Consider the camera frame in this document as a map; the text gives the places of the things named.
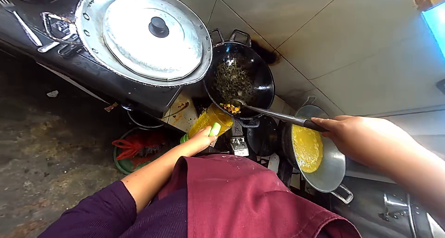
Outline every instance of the purple shirt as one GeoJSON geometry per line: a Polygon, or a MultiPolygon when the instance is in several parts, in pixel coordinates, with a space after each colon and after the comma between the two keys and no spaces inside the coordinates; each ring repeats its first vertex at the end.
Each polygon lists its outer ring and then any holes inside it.
{"type": "Polygon", "coordinates": [[[179,189],[136,214],[136,203],[121,181],[65,211],[39,238],[187,237],[187,189],[179,189]]]}

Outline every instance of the trash on floor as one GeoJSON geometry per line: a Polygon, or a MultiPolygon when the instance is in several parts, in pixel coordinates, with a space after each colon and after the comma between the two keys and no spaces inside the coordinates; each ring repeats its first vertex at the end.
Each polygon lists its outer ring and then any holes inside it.
{"type": "Polygon", "coordinates": [[[58,94],[59,94],[59,91],[57,91],[57,90],[51,91],[50,93],[46,93],[46,95],[49,97],[57,97],[58,94]]]}
{"type": "Polygon", "coordinates": [[[114,109],[117,105],[119,105],[119,104],[118,104],[118,103],[113,103],[113,104],[111,104],[110,106],[104,108],[104,110],[106,110],[106,111],[109,113],[109,112],[110,112],[112,109],[114,109]]]}

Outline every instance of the concrete floor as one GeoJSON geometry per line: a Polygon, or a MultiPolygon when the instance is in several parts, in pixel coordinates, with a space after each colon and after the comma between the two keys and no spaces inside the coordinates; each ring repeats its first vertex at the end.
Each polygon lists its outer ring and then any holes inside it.
{"type": "Polygon", "coordinates": [[[111,142],[125,112],[35,63],[0,51],[0,237],[36,237],[66,209],[119,180],[111,142]],[[58,90],[56,98],[46,93],[58,90]]]}

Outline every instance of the metal spoon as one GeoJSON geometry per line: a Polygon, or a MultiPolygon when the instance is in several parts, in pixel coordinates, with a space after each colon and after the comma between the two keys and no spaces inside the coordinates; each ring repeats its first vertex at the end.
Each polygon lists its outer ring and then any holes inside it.
{"type": "Polygon", "coordinates": [[[252,106],[247,105],[245,101],[240,100],[240,99],[233,99],[230,103],[232,105],[234,105],[235,107],[243,106],[245,108],[256,111],[258,113],[262,113],[266,116],[271,116],[273,118],[276,118],[276,119],[279,119],[279,120],[282,120],[285,122],[290,122],[290,123],[298,125],[300,127],[310,128],[310,129],[318,131],[318,132],[326,132],[327,131],[327,129],[315,124],[311,120],[294,117],[294,116],[289,116],[289,115],[285,115],[285,114],[281,114],[281,113],[276,113],[276,112],[273,112],[273,111],[270,111],[267,109],[263,109],[263,108],[252,107],[252,106]]]}

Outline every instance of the cooking oil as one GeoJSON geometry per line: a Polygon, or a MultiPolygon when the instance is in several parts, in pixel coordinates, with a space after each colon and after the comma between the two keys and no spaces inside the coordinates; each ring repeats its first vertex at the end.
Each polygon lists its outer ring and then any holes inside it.
{"type": "Polygon", "coordinates": [[[233,121],[232,118],[224,111],[220,110],[219,107],[217,107],[215,104],[211,104],[198,117],[190,131],[181,138],[181,143],[188,140],[189,138],[192,138],[192,136],[194,136],[196,132],[201,128],[214,126],[215,123],[218,123],[221,126],[221,129],[217,134],[218,136],[220,136],[232,127],[233,121]]]}

